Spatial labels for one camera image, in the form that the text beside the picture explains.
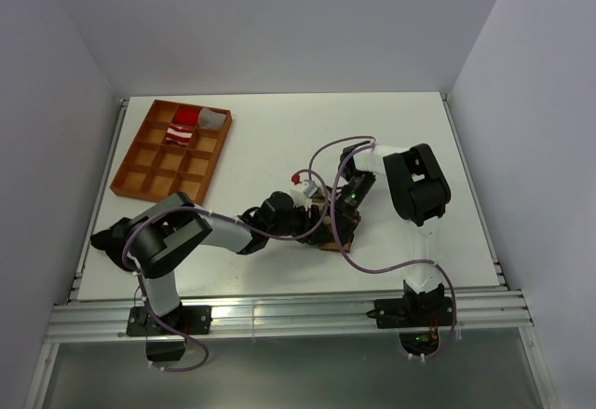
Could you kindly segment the brown beige striped sock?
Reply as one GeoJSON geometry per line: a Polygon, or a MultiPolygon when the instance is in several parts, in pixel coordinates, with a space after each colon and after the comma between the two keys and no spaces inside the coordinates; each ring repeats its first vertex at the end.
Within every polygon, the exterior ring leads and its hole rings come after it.
{"type": "MultiPolygon", "coordinates": [[[[325,205],[328,203],[329,200],[327,200],[320,192],[317,192],[312,198],[311,205],[308,209],[308,230],[313,228],[320,218],[323,218],[323,220],[318,228],[305,239],[305,243],[317,246],[322,251],[338,252],[339,248],[332,230],[330,208],[327,210],[324,209],[325,205]]],[[[354,240],[354,233],[361,221],[360,214],[358,211],[344,209],[337,204],[335,206],[334,216],[337,235],[343,243],[345,251],[350,252],[351,244],[354,240]]]]}

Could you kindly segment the red white striped sock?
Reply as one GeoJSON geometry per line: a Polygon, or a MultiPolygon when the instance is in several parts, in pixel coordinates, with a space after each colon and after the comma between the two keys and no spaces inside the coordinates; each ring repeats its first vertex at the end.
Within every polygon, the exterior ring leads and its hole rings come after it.
{"type": "Polygon", "coordinates": [[[179,146],[187,146],[192,137],[194,131],[185,127],[176,125],[169,125],[166,130],[165,141],[167,143],[176,143],[179,146]]]}

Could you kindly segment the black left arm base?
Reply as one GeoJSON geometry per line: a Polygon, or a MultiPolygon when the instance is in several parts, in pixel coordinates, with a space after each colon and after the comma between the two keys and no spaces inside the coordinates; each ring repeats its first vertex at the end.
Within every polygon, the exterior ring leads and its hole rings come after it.
{"type": "Polygon", "coordinates": [[[181,336],[175,341],[149,340],[149,337],[172,335],[164,325],[185,335],[210,333],[210,306],[185,307],[180,304],[178,308],[159,318],[162,324],[150,315],[146,307],[133,307],[129,312],[126,336],[146,338],[145,355],[148,361],[170,365],[179,361],[186,352],[188,341],[181,336]]]}

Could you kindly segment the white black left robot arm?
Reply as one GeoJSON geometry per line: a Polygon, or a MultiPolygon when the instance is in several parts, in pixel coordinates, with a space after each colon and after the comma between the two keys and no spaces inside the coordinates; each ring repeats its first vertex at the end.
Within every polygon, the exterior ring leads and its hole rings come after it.
{"type": "Polygon", "coordinates": [[[270,239],[318,244],[327,207],[306,207],[291,195],[274,192],[258,207],[229,217],[208,211],[177,192],[137,217],[124,220],[116,234],[122,264],[140,275],[148,323],[170,334],[182,321],[174,270],[204,245],[249,255],[270,239]]]}

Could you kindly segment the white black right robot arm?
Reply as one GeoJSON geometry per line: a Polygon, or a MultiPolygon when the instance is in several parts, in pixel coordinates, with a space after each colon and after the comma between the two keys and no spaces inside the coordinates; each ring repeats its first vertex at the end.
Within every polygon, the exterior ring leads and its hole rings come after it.
{"type": "Polygon", "coordinates": [[[436,310],[432,298],[452,293],[454,286],[438,257],[431,252],[438,245],[440,223],[451,201],[451,189],[432,149],[426,143],[409,149],[376,143],[348,146],[340,155],[334,183],[346,180],[341,192],[332,191],[330,218],[332,235],[340,254],[357,271],[381,275],[402,270],[403,314],[415,325],[424,324],[436,310]],[[397,215],[414,230],[414,259],[393,266],[371,269],[358,265],[344,248],[340,234],[342,217],[355,217],[359,206],[373,187],[376,177],[386,178],[390,200],[397,215]]]}

